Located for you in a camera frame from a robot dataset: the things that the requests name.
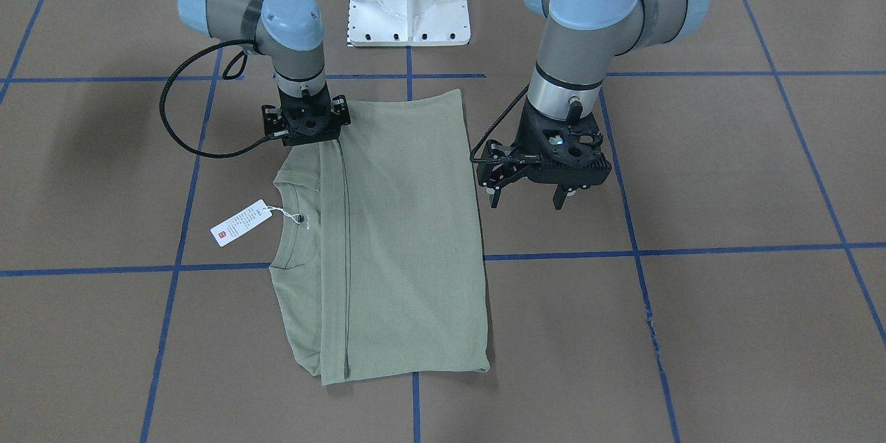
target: white base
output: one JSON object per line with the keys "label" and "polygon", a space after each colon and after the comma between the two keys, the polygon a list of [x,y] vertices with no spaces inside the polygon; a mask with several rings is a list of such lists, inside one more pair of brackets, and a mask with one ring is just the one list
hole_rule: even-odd
{"label": "white base", "polygon": [[438,1],[412,19],[377,0],[351,0],[347,22],[348,46],[452,46],[471,40],[467,0]]}

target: green cloth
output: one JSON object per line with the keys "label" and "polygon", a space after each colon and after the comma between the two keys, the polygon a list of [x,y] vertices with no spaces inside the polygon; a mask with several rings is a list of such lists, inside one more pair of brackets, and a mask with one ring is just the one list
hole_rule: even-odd
{"label": "green cloth", "polygon": [[294,147],[270,273],[295,360],[323,385],[489,370],[462,94],[351,102],[338,141]]}

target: clothing tag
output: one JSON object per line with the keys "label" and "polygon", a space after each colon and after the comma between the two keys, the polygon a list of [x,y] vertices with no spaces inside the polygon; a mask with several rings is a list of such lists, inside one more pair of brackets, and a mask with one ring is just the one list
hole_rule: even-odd
{"label": "clothing tag", "polygon": [[259,199],[247,209],[213,226],[213,237],[219,246],[225,247],[229,242],[256,228],[270,217],[271,210],[263,200]]}

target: tag string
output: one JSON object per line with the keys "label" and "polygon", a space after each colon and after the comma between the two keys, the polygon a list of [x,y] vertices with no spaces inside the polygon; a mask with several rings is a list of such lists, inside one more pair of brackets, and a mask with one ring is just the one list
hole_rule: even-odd
{"label": "tag string", "polygon": [[295,222],[296,225],[301,225],[304,222],[305,229],[306,230],[311,229],[311,218],[310,218],[310,216],[307,216],[307,214],[301,214],[301,213],[289,214],[289,213],[286,213],[286,210],[283,210],[283,209],[275,207],[275,206],[265,206],[265,209],[266,210],[274,210],[274,212],[280,212],[280,213],[284,214],[284,216],[291,218],[292,221]]}

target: cable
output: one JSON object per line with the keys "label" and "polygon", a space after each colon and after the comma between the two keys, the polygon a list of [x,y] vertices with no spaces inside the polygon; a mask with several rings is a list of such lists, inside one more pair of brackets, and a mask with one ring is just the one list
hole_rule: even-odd
{"label": "cable", "polygon": [[[172,126],[169,125],[169,120],[167,119],[167,116],[165,115],[165,99],[167,99],[167,95],[169,94],[169,90],[172,89],[172,86],[175,83],[175,80],[177,80],[177,78],[179,77],[181,72],[184,71],[188,66],[193,64],[193,62],[196,61],[197,59],[199,59],[200,57],[207,55],[207,54],[212,54],[212,52],[215,52],[216,50],[218,50],[220,48],[225,48],[225,46],[232,46],[232,45],[251,45],[254,48],[255,40],[252,40],[252,39],[232,39],[230,42],[217,43],[215,45],[209,46],[208,48],[204,48],[203,50],[200,50],[199,52],[197,52],[197,54],[191,55],[187,61],[182,62],[180,66],[175,68],[175,71],[173,71],[172,74],[169,75],[167,82],[163,86],[163,92],[161,92],[161,105],[159,105],[159,111],[161,112],[161,120],[163,121],[163,126],[167,129],[167,132],[168,132],[169,136],[172,137],[172,140],[174,140],[175,143],[180,145],[183,149],[187,150],[187,152],[190,152],[191,154],[196,154],[197,156],[201,156],[201,157],[210,157],[210,159],[225,159],[226,157],[239,156],[243,153],[250,152],[250,150],[255,149],[257,146],[262,145],[266,141],[272,141],[275,138],[277,138],[274,135],[265,135],[264,137],[257,140],[253,145],[250,145],[249,147],[245,147],[244,149],[238,150],[237,152],[231,152],[231,153],[227,153],[227,154],[213,154],[211,152],[202,152],[202,150],[196,150],[193,147],[190,147],[188,144],[184,143],[184,141],[182,141],[178,137],[177,134],[175,134],[175,132],[172,129]],[[228,64],[228,68],[225,69],[225,75],[227,75],[230,68],[234,65],[235,61],[237,61],[237,59],[240,58],[241,55],[243,55],[243,67],[240,69],[240,72],[238,72],[237,76],[239,76],[240,74],[243,73],[244,68],[246,68],[246,55],[241,53],[240,55],[235,56],[234,59],[230,62],[230,64]]]}
{"label": "cable", "polygon": [[501,160],[501,159],[482,159],[482,157],[477,157],[477,151],[480,150],[481,147],[483,147],[483,143],[485,141],[487,141],[487,138],[489,138],[489,135],[491,133],[493,133],[493,131],[496,130],[498,125],[501,123],[501,121],[503,121],[504,118],[507,117],[507,115],[512,111],[514,106],[516,106],[516,103],[520,102],[520,99],[522,99],[523,96],[525,96],[526,92],[528,92],[528,91],[529,91],[529,85],[526,84],[526,86],[523,87],[523,90],[520,90],[520,93],[518,93],[518,95],[516,95],[516,97],[514,97],[512,102],[509,105],[507,105],[507,108],[504,109],[504,112],[502,112],[501,115],[496,119],[496,121],[494,121],[494,123],[491,124],[491,127],[489,127],[489,129],[487,130],[487,133],[483,134],[483,137],[480,138],[480,141],[478,141],[477,145],[474,146],[474,149],[471,149],[471,162],[472,163],[475,163],[475,165],[491,165],[491,163],[502,163],[503,162],[503,160]]}

